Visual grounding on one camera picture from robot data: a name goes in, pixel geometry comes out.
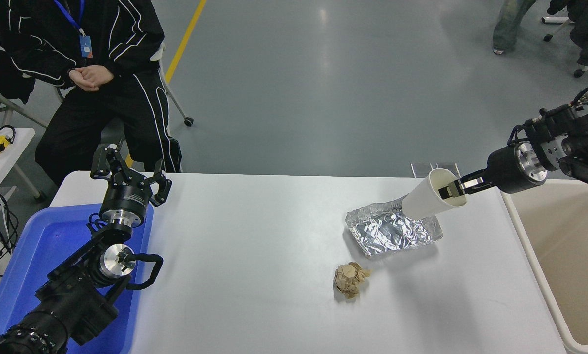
beige bin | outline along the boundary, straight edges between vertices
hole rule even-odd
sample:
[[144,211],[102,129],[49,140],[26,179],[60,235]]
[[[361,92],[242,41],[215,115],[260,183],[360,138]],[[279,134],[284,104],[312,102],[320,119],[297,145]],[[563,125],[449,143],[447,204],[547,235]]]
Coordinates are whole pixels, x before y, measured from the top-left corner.
[[566,349],[588,353],[588,185],[550,180],[503,197]]

person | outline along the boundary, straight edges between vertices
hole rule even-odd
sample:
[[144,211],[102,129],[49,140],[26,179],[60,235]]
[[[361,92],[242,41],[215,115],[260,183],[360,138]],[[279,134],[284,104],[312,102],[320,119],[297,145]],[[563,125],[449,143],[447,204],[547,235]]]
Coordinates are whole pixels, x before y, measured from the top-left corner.
[[166,171],[179,171],[163,78],[150,61],[165,37],[150,0],[8,0],[0,1],[0,16],[3,47],[17,69],[62,89],[75,86],[35,151],[55,184],[91,168],[114,117],[123,121],[134,161],[152,171],[163,159]]
[[493,53],[504,54],[515,48],[521,19],[536,0],[504,0],[493,31]]

robotic arm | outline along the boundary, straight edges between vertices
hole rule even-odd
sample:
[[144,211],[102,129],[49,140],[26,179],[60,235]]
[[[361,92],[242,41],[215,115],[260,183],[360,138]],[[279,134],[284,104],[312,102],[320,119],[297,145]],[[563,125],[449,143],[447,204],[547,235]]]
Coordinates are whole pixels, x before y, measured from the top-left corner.
[[[156,207],[166,200],[172,183],[162,171],[162,160],[150,178],[128,168],[113,148],[98,150],[94,161],[91,177],[108,181],[99,211],[105,225],[89,218],[91,240],[49,273],[48,282],[35,293],[40,304],[0,335],[0,354],[64,354],[69,338],[83,345],[118,316],[113,304],[123,290],[144,289],[158,276],[163,258],[134,254],[124,242],[145,221],[148,204]],[[155,195],[150,188],[154,183]],[[130,273],[138,261],[154,262],[154,268],[148,280],[132,284]],[[110,285],[105,295],[97,290]]]
[[[477,193],[496,186],[517,193],[545,183],[548,171],[564,174],[588,184],[588,87],[571,103],[540,110],[512,130],[505,147],[492,152],[487,167],[451,182],[438,191],[442,199]],[[524,132],[526,137],[519,138]]]

id badge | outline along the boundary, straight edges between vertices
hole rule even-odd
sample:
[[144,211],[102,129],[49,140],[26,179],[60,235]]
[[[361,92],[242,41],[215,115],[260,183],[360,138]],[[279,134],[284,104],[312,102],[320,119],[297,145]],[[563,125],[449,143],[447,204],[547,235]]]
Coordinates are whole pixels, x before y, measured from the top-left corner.
[[93,58],[91,36],[80,36],[80,48],[82,49],[83,58]]

crumpled brown paper ball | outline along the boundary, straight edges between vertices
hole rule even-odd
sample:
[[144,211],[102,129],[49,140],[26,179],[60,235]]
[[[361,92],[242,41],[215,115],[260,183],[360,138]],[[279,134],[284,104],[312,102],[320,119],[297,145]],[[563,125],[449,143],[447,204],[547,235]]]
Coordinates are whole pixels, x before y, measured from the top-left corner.
[[335,269],[335,287],[341,291],[346,298],[354,298],[359,294],[359,284],[364,282],[366,276],[370,276],[369,269],[362,269],[357,262],[350,262]]

